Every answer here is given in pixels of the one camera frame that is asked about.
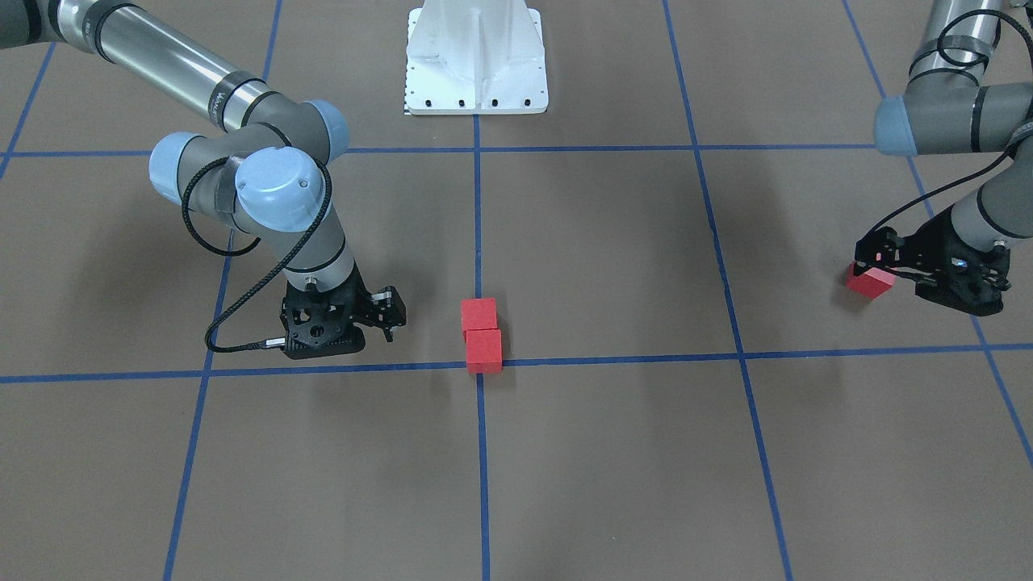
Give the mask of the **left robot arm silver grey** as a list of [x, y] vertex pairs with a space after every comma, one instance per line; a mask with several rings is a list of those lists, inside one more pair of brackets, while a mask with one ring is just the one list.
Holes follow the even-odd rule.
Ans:
[[1001, 1], [933, 3], [904, 93], [876, 111], [874, 142], [893, 156], [992, 153], [989, 180], [914, 234], [882, 219], [855, 246], [855, 274], [914, 281], [919, 298], [971, 316], [1003, 309], [1011, 250], [1031, 238], [1031, 84], [984, 83], [1007, 26], [1031, 44]]

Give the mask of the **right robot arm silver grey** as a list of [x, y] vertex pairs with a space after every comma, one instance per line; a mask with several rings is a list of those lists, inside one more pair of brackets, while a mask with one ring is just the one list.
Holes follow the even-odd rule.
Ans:
[[[178, 206], [204, 249], [236, 257], [267, 244], [277, 259], [210, 324], [207, 349], [307, 359], [364, 349], [364, 328], [379, 328], [392, 341], [405, 326], [398, 290], [366, 288], [333, 208], [328, 165], [349, 143], [338, 109], [295, 102], [132, 1], [4, 1], [2, 47], [40, 43], [100, 56], [220, 130], [217, 137], [175, 132], [159, 140], [148, 162], [155, 191]], [[277, 276], [286, 279], [282, 333], [218, 345], [218, 328]]]

